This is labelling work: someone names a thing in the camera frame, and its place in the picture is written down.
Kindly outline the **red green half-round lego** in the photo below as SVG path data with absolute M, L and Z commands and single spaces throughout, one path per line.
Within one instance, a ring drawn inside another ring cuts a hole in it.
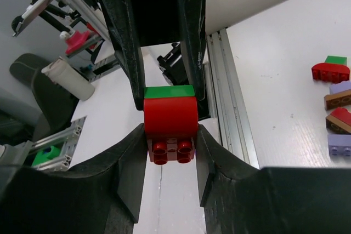
M 197 98 L 191 85 L 145 88 L 144 130 L 150 161 L 164 165 L 193 160 L 199 128 Z

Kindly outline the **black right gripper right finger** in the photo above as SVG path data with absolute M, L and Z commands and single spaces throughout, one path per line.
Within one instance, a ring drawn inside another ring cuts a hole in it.
M 196 170 L 207 233 L 350 233 L 349 169 L 257 169 L 200 125 Z

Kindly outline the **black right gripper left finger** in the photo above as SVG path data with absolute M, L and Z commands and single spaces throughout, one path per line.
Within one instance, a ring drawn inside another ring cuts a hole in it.
M 66 172 L 1 166 L 1 233 L 132 233 L 147 161 L 144 126 Z

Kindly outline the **red curved lego with green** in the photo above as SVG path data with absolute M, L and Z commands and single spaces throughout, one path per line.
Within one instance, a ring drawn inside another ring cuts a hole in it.
M 313 80 L 334 84 L 350 80 L 350 68 L 347 66 L 347 61 L 348 58 L 345 56 L 327 56 L 324 62 L 312 67 Z

